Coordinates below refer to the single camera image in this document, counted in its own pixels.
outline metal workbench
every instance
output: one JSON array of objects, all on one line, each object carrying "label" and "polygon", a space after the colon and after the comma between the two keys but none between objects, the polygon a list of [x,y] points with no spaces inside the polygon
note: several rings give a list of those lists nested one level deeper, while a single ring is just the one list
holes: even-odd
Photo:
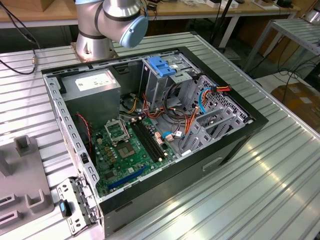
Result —
[{"label": "metal workbench", "polygon": [[[320,136],[267,95],[201,37],[178,33],[145,37],[134,49],[115,44],[120,56],[186,46],[269,120],[227,164],[113,234],[110,239],[313,239],[320,230]],[[0,144],[36,136],[55,209],[0,239],[69,239],[55,186],[75,176],[40,69],[78,63],[69,46],[36,51],[34,75],[0,65]],[[2,54],[21,71],[31,51]],[[98,227],[76,239],[99,239]]]},{"label": "metal workbench", "polygon": [[255,55],[259,51],[260,47],[262,46],[272,29],[277,30],[278,34],[274,38],[264,55],[267,55],[270,51],[273,50],[282,36],[290,38],[292,41],[295,41],[297,44],[305,48],[298,59],[302,59],[308,51],[312,52],[315,55],[320,54],[320,26],[312,25],[300,18],[271,20],[265,27],[253,49],[251,50],[243,67],[243,70],[245,72],[247,72],[248,68],[251,66]]}]

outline black cable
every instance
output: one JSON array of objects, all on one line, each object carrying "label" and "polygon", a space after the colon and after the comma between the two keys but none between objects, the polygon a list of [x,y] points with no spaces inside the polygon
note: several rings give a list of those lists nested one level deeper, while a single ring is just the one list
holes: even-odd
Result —
[{"label": "black cable", "polygon": [[[8,8],[6,8],[6,6],[2,3],[2,1],[0,1],[0,6],[3,7],[3,9],[5,10],[6,14],[8,15],[8,17],[10,18],[12,24],[15,26],[15,28],[19,31],[19,33],[25,38],[27,39],[29,42],[36,44],[38,46],[38,48],[40,49],[40,45],[37,41],[37,39],[32,35],[32,33],[29,31],[29,29],[26,27],[26,25],[24,25],[24,23],[22,21],[20,21],[19,18],[17,18],[11,11],[9,11]],[[19,27],[17,26],[17,24],[15,23],[15,21],[13,20],[16,19],[22,26],[23,28],[26,30],[26,33],[23,33]]]},{"label": "black cable", "polygon": [[263,57],[263,59],[255,66],[253,67],[250,71],[247,72],[247,74],[249,75],[253,70],[257,69],[263,62],[264,60],[266,60],[269,55],[276,49],[276,47],[279,45],[279,43],[282,41],[283,37],[274,45],[274,47],[272,48],[272,50],[266,55]]},{"label": "black cable", "polygon": [[[40,49],[40,45],[38,43],[38,41],[36,40],[36,38],[32,35],[32,33],[29,31],[29,29],[24,25],[24,23],[22,21],[20,21],[12,12],[10,12],[6,6],[2,3],[2,1],[0,1],[0,6],[5,10],[6,14],[8,15],[9,19],[11,20],[12,24],[15,26],[15,28],[18,30],[18,32],[30,43],[35,44],[38,46],[38,48]],[[17,26],[16,22],[14,21],[15,18],[26,30],[27,33],[24,33],[21,31],[21,29]],[[18,71],[15,70],[14,68],[12,68],[11,66],[9,66],[7,63],[5,63],[4,61],[2,61],[0,59],[0,63],[2,63],[4,66],[6,66],[8,69],[10,69],[11,71],[17,73],[17,74],[21,74],[21,75],[30,75],[33,74],[36,71],[36,67],[37,67],[37,56],[36,56],[36,52],[34,49],[32,49],[33,51],[33,57],[32,57],[32,65],[33,65],[33,69],[30,72],[22,72],[22,71]]]},{"label": "black cable", "polygon": [[33,69],[30,71],[30,72],[22,72],[22,71],[18,71],[18,70],[15,70],[14,68],[12,68],[11,66],[9,66],[8,64],[6,64],[4,61],[2,61],[0,59],[0,63],[2,63],[3,65],[5,65],[8,69],[10,69],[11,71],[14,71],[15,73],[17,74],[22,74],[22,75],[30,75],[30,74],[33,74],[36,70],[36,66],[37,66],[37,63],[36,63],[36,52],[34,49],[32,49],[33,51],[33,57],[32,57],[32,64],[33,64]]},{"label": "black cable", "polygon": [[220,4],[219,4],[218,13],[216,14],[216,17],[215,17],[215,22],[214,22],[214,25],[213,25],[213,29],[215,29],[216,24],[218,24],[218,18],[219,18],[219,13],[220,13],[220,9],[221,9],[221,2],[222,2],[222,0],[220,1]]},{"label": "black cable", "polygon": [[284,54],[285,50],[287,49],[289,43],[290,43],[291,40],[288,40],[288,42],[286,43],[286,45],[284,46],[280,56],[279,56],[279,59],[278,59],[278,72],[279,72],[279,69],[280,69],[280,60],[282,58],[282,55]]},{"label": "black cable", "polygon": [[211,37],[210,37],[210,41],[209,41],[209,43],[211,45],[214,43],[215,38],[217,37],[218,31],[219,31],[219,28],[220,28],[219,25],[220,25],[220,23],[223,23],[223,21],[225,20],[231,3],[232,3],[232,0],[228,0],[228,2],[226,3],[226,5],[224,7],[224,10],[223,10],[223,13],[221,15],[221,18],[219,19],[219,24],[214,25],[214,28],[213,28],[213,31],[212,31],[212,34],[211,34]]},{"label": "black cable", "polygon": [[287,93],[287,89],[288,89],[288,85],[289,85],[289,81],[290,81],[292,75],[298,70],[298,68],[300,68],[302,65],[306,64],[307,62],[312,62],[312,63],[314,63],[312,60],[315,59],[315,58],[318,58],[318,57],[320,57],[320,54],[319,54],[319,55],[316,55],[316,56],[314,56],[314,57],[312,57],[312,58],[310,58],[310,59],[308,59],[308,60],[306,60],[306,61],[304,61],[304,62],[302,62],[302,63],[300,63],[300,64],[292,71],[292,73],[291,73],[288,81],[286,82],[286,85],[285,85],[285,88],[284,88],[284,94],[283,94],[281,103],[284,103],[284,101],[285,101],[286,93]]}]

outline power cable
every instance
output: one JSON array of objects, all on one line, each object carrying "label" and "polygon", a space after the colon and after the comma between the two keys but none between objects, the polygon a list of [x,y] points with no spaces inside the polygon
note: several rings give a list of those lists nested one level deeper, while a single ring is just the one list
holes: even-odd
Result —
[{"label": "power cable", "polygon": [[[14,27],[18,30],[18,32],[19,32],[27,41],[29,41],[29,42],[32,43],[32,44],[37,45],[38,48],[40,49],[41,47],[40,47],[37,39],[32,35],[32,33],[29,31],[29,29],[26,27],[26,25],[25,25],[22,21],[20,21],[20,19],[17,18],[8,8],[6,8],[6,6],[2,3],[2,1],[0,1],[0,6],[5,10],[6,14],[7,14],[8,17],[10,18],[10,20],[11,20],[12,24],[14,25]],[[27,33],[24,33],[24,32],[22,32],[22,31],[20,30],[20,28],[17,26],[17,24],[16,24],[16,22],[14,21],[13,18],[14,18],[18,23],[20,23],[20,24],[23,26],[23,28],[25,29],[25,31],[26,31]]]},{"label": "power cable", "polygon": [[[2,3],[2,1],[0,1],[0,6],[5,10],[6,14],[8,15],[9,19],[11,20],[12,24],[15,26],[15,28],[18,30],[18,32],[30,43],[35,44],[38,46],[38,48],[40,49],[40,45],[38,43],[38,41],[36,40],[36,38],[32,35],[32,33],[29,31],[29,29],[24,25],[24,23],[22,21],[20,21],[12,12],[10,12],[6,6]],[[21,31],[21,29],[17,26],[16,22],[14,21],[14,19],[16,19],[25,29],[25,31],[27,33],[24,33]],[[4,66],[6,66],[8,69],[10,69],[11,71],[17,73],[17,74],[21,74],[21,75],[30,75],[33,74],[36,71],[36,67],[37,67],[37,56],[36,56],[36,52],[34,49],[32,49],[33,52],[33,56],[32,56],[32,65],[33,65],[33,69],[30,72],[22,72],[22,71],[18,71],[16,69],[14,69],[13,67],[9,66],[7,63],[5,63],[4,61],[2,61],[0,59],[0,63],[2,63]]]}]

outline ram slot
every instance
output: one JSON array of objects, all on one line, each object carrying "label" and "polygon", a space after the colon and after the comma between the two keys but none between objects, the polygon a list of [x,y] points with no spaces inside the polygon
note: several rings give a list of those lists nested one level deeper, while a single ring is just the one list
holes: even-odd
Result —
[{"label": "ram slot", "polygon": [[135,122],[131,124],[131,128],[142,143],[147,153],[150,155],[153,162],[156,163],[160,158],[163,159],[165,157],[158,143],[153,139],[142,122]]}]

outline cardboard box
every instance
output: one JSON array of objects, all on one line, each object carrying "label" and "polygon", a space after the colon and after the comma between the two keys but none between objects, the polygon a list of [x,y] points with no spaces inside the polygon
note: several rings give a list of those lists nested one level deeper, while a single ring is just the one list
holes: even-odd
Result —
[{"label": "cardboard box", "polygon": [[[285,85],[274,89],[271,94],[282,101]],[[320,97],[302,83],[289,84],[283,104],[311,128],[320,133]]]},{"label": "cardboard box", "polygon": [[1,0],[5,6],[44,12],[54,0]]}]

